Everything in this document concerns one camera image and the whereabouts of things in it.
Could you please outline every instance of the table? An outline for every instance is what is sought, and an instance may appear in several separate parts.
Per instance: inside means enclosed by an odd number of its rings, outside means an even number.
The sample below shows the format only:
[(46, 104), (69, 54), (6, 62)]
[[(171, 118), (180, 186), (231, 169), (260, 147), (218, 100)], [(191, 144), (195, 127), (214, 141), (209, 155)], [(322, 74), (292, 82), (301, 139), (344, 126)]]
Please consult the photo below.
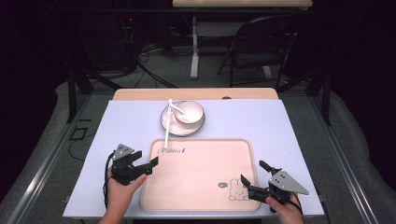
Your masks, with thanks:
[[(224, 97), (233, 99), (220, 100)], [(309, 195), (300, 197), (304, 213), (307, 216), (324, 215), (286, 109), (278, 100), (275, 90), (224, 88), (118, 90), (107, 106), (78, 182), (65, 208), (64, 217), (100, 218), (105, 213), (102, 186), (107, 156), (119, 143), (123, 143), (142, 150), (143, 157), (140, 162), (144, 163), (144, 159), (149, 154), (149, 145), (153, 140), (164, 137), (159, 113), (167, 106), (168, 98), (196, 100), (204, 107), (207, 119), (203, 128), (192, 135), (192, 138), (215, 136), (247, 139), (252, 145), (259, 186), (267, 187), (267, 180), (270, 177), (260, 168), (259, 160), (265, 160), (276, 168), (282, 167), (310, 192)], [(241, 112), (245, 115), (244, 117), (239, 117)], [(141, 189), (136, 191), (125, 217), (262, 218), (275, 216), (265, 204), (261, 204), (252, 212), (146, 211), (140, 205), (140, 195)]]
[[(173, 0), (173, 7), (301, 7), (307, 9), (313, 5), (311, 0)], [(198, 26), (196, 17), (192, 17), (192, 62), (191, 79), (198, 78), (198, 35), (201, 36), (227, 36), (234, 35), (243, 23), (240, 22), (220, 22), (203, 23)]]

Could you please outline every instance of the human hand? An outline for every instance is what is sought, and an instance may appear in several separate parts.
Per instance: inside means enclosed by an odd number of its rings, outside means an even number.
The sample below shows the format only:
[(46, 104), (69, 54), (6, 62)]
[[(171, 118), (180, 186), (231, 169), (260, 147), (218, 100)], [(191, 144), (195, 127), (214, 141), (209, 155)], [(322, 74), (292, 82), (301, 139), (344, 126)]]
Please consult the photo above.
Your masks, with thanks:
[(142, 186), (147, 176), (141, 175), (131, 184), (124, 186), (111, 177), (111, 168), (107, 170), (107, 210), (100, 223), (120, 223), (128, 209), (134, 192)]
[[(297, 194), (292, 193), (290, 195), (290, 201), (300, 205)], [(303, 215), (297, 207), (290, 203), (280, 204), (277, 200), (272, 197), (267, 197), (265, 202), (270, 205), (279, 214), (280, 224), (304, 224)]]

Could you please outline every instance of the wire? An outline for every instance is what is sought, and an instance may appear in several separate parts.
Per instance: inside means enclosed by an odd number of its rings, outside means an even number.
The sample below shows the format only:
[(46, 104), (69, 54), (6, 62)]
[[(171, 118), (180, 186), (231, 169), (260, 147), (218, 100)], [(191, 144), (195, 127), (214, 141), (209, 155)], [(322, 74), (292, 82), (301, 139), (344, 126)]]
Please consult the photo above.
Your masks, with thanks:
[(72, 143), (70, 143), (69, 147), (67, 148), (67, 152), (69, 153), (69, 155), (70, 155), (71, 157), (73, 157), (74, 159), (78, 160), (78, 161), (85, 161), (85, 160), (83, 160), (83, 159), (81, 159), (81, 158), (78, 158), (77, 156), (74, 156), (74, 155), (73, 155), (73, 153), (72, 153), (72, 151), (71, 151), (71, 146), (73, 146), (73, 144), (75, 144), (77, 141), (82, 141), (82, 140), (84, 140), (85, 138), (90, 137), (90, 136), (93, 136), (93, 135), (95, 135), (95, 133), (88, 134), (88, 135), (84, 136), (82, 139), (76, 139), (76, 140), (74, 140)]
[[(140, 58), (140, 57), (143, 56), (143, 55), (146, 55), (146, 57), (147, 57), (146, 60), (143, 60), (143, 59)], [(139, 60), (139, 62), (141, 62), (141, 63), (146, 63), (146, 62), (148, 62), (148, 61), (149, 61), (149, 51), (139, 54), (139, 55), (137, 56), (137, 60)]]
[(133, 86), (133, 89), (135, 89), (137, 87), (137, 85), (139, 85), (140, 81), (143, 78), (143, 75), (145, 75), (145, 71), (142, 72), (142, 75), (140, 76), (139, 80), (137, 80), (136, 84)]
[(155, 78), (154, 77), (151, 77), (152, 78), (152, 80), (154, 81), (154, 84), (155, 84), (155, 89), (158, 89), (158, 83), (157, 83), (157, 81), (155, 80)]
[(106, 166), (105, 166), (105, 184), (103, 185), (103, 195), (105, 197), (105, 207), (106, 208), (107, 208), (107, 183), (108, 183), (108, 180), (111, 178), (111, 177), (107, 177), (107, 170), (108, 170), (108, 164), (113, 156), (114, 156), (114, 152), (112, 152), (110, 155), (108, 155), (108, 158), (106, 161)]
[(142, 63), (139, 63), (138, 65), (143, 71), (145, 71), (149, 76), (151, 76), (154, 80), (157, 80), (161, 82), (163, 85), (170, 87), (170, 88), (177, 88), (177, 86), (173, 85), (172, 83), (167, 82), (161, 77), (158, 77), (157, 75), (151, 73)]
[(134, 41), (132, 40), (132, 37), (134, 37), (134, 29), (132, 30), (132, 33), (131, 33), (131, 38), (130, 38), (131, 45), (133, 45), (133, 44), (134, 44)]
[(150, 50), (150, 48), (152, 48), (154, 46), (157, 46), (157, 44), (153, 44), (153, 43), (150, 43), (150, 44), (147, 44), (147, 45), (148, 46), (143, 46), (143, 48), (142, 48), (143, 51), (148, 51), (148, 50)]
[(186, 22), (187, 26), (189, 27), (190, 32), (192, 33), (191, 26), (190, 26), (189, 22), (187, 21), (186, 17), (183, 17), (183, 19), (184, 19), (184, 21)]
[(298, 204), (292, 202), (291, 200), (288, 200), (288, 203), (296, 207), (301, 213), (301, 215), (303, 215), (304, 213), (303, 213), (303, 208), (301, 207), (300, 199), (298, 199), (297, 195), (294, 192), (292, 194), (294, 194), (294, 196), (296, 197)]
[(146, 53), (151, 53), (151, 52), (160, 51), (160, 50), (164, 50), (164, 49), (163, 48), (147, 49), (146, 52), (141, 53), (139, 56), (142, 56), (142, 55), (144, 55)]
[[(202, 40), (200, 40), (200, 41), (197, 43), (197, 46), (201, 45), (204, 41), (206, 41), (206, 40), (208, 40), (208, 39), (212, 39), (212, 37), (204, 37), (204, 38), (202, 38)], [(176, 49), (190, 49), (190, 50), (187, 51), (187, 52), (180, 52), (180, 51), (177, 51)], [(182, 47), (182, 46), (180, 46), (180, 47), (173, 47), (174, 52), (177, 53), (177, 54), (181, 54), (181, 55), (189, 54), (190, 52), (192, 52), (192, 49), (193, 49), (193, 45), (185, 46), (185, 47)]]

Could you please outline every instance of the chair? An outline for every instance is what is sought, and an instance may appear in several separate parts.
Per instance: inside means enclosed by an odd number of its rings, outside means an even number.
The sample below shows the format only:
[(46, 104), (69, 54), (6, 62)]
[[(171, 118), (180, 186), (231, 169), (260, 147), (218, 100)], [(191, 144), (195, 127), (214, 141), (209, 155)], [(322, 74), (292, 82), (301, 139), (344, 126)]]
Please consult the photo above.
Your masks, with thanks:
[(234, 84), (233, 70), (235, 68), (257, 67), (259, 69), (263, 66), (280, 64), (276, 78), (276, 87), (278, 87), (289, 43), (296, 34), (299, 25), (299, 18), (293, 15), (259, 17), (246, 22), (233, 38), (218, 75), (229, 57), (231, 58), (230, 87), (268, 81), (264, 78)]

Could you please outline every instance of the black cable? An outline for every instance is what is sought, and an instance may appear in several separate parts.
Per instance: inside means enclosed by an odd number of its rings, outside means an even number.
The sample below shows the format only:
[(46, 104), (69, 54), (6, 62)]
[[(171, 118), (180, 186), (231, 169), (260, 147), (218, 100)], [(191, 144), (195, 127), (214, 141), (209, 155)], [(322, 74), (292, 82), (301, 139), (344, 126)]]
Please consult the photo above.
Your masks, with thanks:
[(91, 78), (94, 78), (100, 82), (102, 82), (103, 84), (107, 85), (108, 87), (112, 88), (113, 90), (119, 90), (122, 89), (122, 86), (120, 86), (119, 84), (116, 84), (112, 81), (110, 81), (109, 79), (102, 77), (101, 75), (99, 75), (98, 73), (84, 67), (84, 66), (80, 66), (79, 69), (84, 72), (86, 75), (89, 75)]
[(132, 73), (132, 71), (130, 71), (128, 68), (126, 68), (120, 74), (113, 74), (113, 75), (99, 74), (99, 75), (111, 80), (111, 79), (117, 79), (117, 78), (121, 78), (121, 77), (127, 77), (127, 76), (131, 75), (131, 73)]
[(106, 208), (107, 208), (107, 183), (108, 183), (108, 180), (111, 178), (111, 177), (107, 177), (107, 170), (108, 170), (108, 164), (109, 164), (111, 158), (113, 158), (113, 156), (114, 156), (114, 152), (112, 152), (110, 155), (108, 155), (108, 158), (106, 161), (106, 166), (105, 166), (105, 184), (103, 185), (103, 195), (105, 197), (105, 207)]
[(163, 85), (170, 87), (170, 88), (177, 88), (177, 86), (173, 85), (172, 83), (167, 82), (161, 77), (158, 77), (157, 75), (151, 73), (142, 63), (139, 63), (138, 65), (143, 71), (145, 71), (149, 76), (154, 78), (155, 80), (161, 82)]
[(96, 134), (96, 133), (88, 134), (88, 135), (84, 136), (82, 139), (76, 139), (76, 140), (74, 140), (72, 143), (70, 143), (69, 147), (67, 148), (67, 152), (69, 153), (69, 155), (70, 155), (71, 157), (73, 157), (74, 159), (78, 160), (78, 161), (85, 161), (85, 160), (83, 160), (83, 159), (81, 159), (81, 158), (78, 158), (78, 157), (74, 156), (73, 153), (72, 153), (72, 151), (71, 151), (71, 147), (72, 147), (73, 144), (75, 144), (77, 141), (82, 141), (82, 140), (84, 140), (85, 138), (90, 137), (90, 136), (93, 136), (93, 135), (95, 135), (95, 134)]
[(140, 53), (139, 55), (137, 55), (137, 60), (141, 63), (148, 62), (149, 61), (149, 52), (150, 52), (149, 48), (142, 49), (141, 51), (143, 51), (143, 53)]
[(154, 81), (154, 84), (155, 84), (155, 89), (158, 89), (158, 83), (157, 83), (157, 81), (155, 80), (155, 78), (154, 78), (154, 77), (152, 78), (152, 80)]
[(291, 200), (288, 200), (288, 203), (293, 205), (294, 207), (296, 207), (298, 209), (298, 211), (301, 213), (301, 215), (303, 215), (303, 208), (301, 206), (299, 206), (297, 203), (292, 202)]
[(137, 85), (139, 85), (140, 81), (143, 78), (143, 75), (145, 75), (145, 71), (142, 72), (142, 75), (140, 76), (139, 80), (137, 80), (136, 84), (134, 84), (134, 86), (132, 87), (132, 89), (135, 89), (137, 87)]
[(293, 192), (292, 194), (294, 194), (294, 196), (295, 196), (296, 199), (297, 199), (298, 204), (301, 206), (300, 199), (298, 198), (297, 194), (296, 194), (295, 192)]

